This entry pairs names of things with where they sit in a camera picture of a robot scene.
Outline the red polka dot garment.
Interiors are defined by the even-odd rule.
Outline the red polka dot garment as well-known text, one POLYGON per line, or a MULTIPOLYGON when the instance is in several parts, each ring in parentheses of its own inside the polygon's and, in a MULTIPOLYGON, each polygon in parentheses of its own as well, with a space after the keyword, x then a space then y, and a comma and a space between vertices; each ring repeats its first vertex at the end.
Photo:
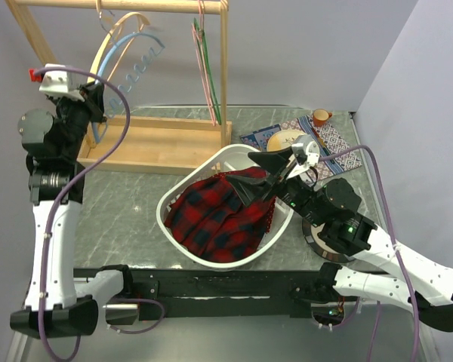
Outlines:
POLYGON ((261 178, 266 176, 266 172, 259 167, 249 167, 211 177, 205 191, 207 201, 205 227, 217 243, 226 240, 258 244, 263 235, 270 231, 275 199, 257 201, 246 207, 227 182, 228 175, 261 178))

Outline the light wooden hanger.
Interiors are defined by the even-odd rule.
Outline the light wooden hanger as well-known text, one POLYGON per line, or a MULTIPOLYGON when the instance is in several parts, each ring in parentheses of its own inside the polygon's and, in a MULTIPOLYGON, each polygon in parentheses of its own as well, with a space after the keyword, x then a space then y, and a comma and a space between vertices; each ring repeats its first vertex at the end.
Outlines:
POLYGON ((107 76, 107 80, 111 81, 135 40, 135 37, 130 37, 119 44, 128 36, 125 28, 136 22, 136 28, 131 31, 131 35, 141 33, 150 25, 150 21, 145 14, 138 11, 129 11, 116 19, 111 10, 103 7, 102 1, 94 3, 99 24, 105 36, 91 64, 90 72, 107 76))

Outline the red black plaid skirt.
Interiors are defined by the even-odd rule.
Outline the red black plaid skirt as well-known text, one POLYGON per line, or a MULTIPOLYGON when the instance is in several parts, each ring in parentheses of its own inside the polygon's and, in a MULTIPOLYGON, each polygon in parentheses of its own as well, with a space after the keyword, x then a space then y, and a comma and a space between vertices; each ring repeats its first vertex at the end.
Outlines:
POLYGON ((197 181, 171 205, 165 218, 175 241, 209 262, 236 262, 254 254, 273 218, 274 198, 246 207, 227 181, 229 175, 258 179, 266 172, 249 167, 197 181))

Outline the light blue hanger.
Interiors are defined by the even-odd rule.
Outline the light blue hanger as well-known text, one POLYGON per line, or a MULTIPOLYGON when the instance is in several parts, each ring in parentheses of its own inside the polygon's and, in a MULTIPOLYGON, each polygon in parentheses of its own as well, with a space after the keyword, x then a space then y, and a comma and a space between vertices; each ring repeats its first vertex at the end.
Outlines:
MULTIPOLYGON (((139 37, 150 38, 154 41, 154 43, 156 43, 156 45, 149 47, 148 51, 140 58, 140 61, 133 65, 132 70, 125 76, 125 83, 119 84, 117 86, 117 88, 122 92, 122 94, 124 94, 124 96, 127 96, 132 91, 135 84, 139 82, 141 75, 147 71, 151 62, 154 61, 154 59, 157 58, 165 49, 165 45, 158 37, 148 32, 139 31, 130 33, 120 38, 118 41, 113 42, 113 46, 106 52, 105 56, 103 56, 102 58, 100 57, 99 66, 96 67, 97 70, 90 71, 91 73, 104 78, 104 72, 106 71, 109 62, 112 60, 116 52, 121 49, 125 51, 126 44, 129 44, 130 41, 133 41, 139 37)), ((114 118, 115 116, 119 115, 119 112, 123 109, 124 104, 120 97, 111 97, 108 103, 105 105, 105 116, 108 119, 114 118)), ((106 126, 102 133, 100 133, 99 131, 99 126, 97 126, 96 124, 92 125, 92 134, 96 144, 100 143, 104 138, 106 130, 108 128, 107 122, 108 121, 106 121, 106 126)))

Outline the pink wire hanger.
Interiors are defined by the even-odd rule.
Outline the pink wire hanger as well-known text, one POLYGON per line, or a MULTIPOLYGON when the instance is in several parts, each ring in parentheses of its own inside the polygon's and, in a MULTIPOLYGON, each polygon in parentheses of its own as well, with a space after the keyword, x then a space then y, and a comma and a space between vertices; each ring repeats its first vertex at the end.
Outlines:
POLYGON ((197 1, 199 17, 193 19, 192 37, 196 47, 196 59, 198 63, 202 88, 206 106, 213 126, 220 125, 219 110, 215 100, 214 85, 211 80, 211 70, 208 62, 208 46, 205 36, 205 2, 197 1))

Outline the green plastic hanger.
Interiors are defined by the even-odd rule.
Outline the green plastic hanger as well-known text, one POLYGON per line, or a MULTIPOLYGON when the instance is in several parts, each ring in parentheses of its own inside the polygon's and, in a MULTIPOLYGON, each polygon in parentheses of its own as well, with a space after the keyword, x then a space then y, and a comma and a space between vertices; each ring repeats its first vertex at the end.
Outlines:
POLYGON ((192 24, 192 36, 196 45, 197 63, 210 119, 214 126, 221 125, 220 104, 217 100, 214 81, 211 74, 207 38, 205 31, 200 28, 200 23, 196 18, 193 20, 192 24))

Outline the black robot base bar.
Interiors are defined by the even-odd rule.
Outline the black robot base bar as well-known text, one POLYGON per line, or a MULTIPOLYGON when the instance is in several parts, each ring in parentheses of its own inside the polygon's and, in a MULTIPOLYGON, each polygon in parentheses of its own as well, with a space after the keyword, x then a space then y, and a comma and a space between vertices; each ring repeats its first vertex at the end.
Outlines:
POLYGON ((324 271, 212 271, 129 268, 125 303, 137 306, 142 321, 167 318, 220 318, 287 315, 308 318, 313 304, 343 298, 326 283, 324 271))

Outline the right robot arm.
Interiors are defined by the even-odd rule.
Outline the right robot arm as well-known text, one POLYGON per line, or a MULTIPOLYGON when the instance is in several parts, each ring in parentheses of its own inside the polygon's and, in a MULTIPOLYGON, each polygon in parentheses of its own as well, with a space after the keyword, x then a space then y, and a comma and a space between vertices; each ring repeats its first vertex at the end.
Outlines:
POLYGON ((318 152, 291 147, 251 152, 248 157, 266 176, 226 178, 244 205, 276 197, 319 228, 318 238, 333 251, 382 270, 376 275, 326 262, 302 289, 305 299, 320 303, 339 296, 372 299, 411 311, 416 323, 453 332, 453 268, 422 256, 363 216, 358 211, 361 198, 345 179, 333 179, 320 189, 308 186, 300 175, 324 160, 318 152))

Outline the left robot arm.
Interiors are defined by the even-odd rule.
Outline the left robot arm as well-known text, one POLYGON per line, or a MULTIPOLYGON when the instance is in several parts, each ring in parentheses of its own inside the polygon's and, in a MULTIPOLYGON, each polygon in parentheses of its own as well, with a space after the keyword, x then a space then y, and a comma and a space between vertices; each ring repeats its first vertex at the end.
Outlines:
POLYGON ((83 84, 48 97, 55 113, 33 109, 18 122, 29 171, 35 249, 29 291, 23 307, 11 314, 10 327, 32 338, 90 336, 103 304, 111 298, 128 302, 135 293, 126 265, 100 268, 89 287, 76 287, 73 278, 85 184, 78 157, 88 125, 106 120, 103 92, 101 83, 83 84))

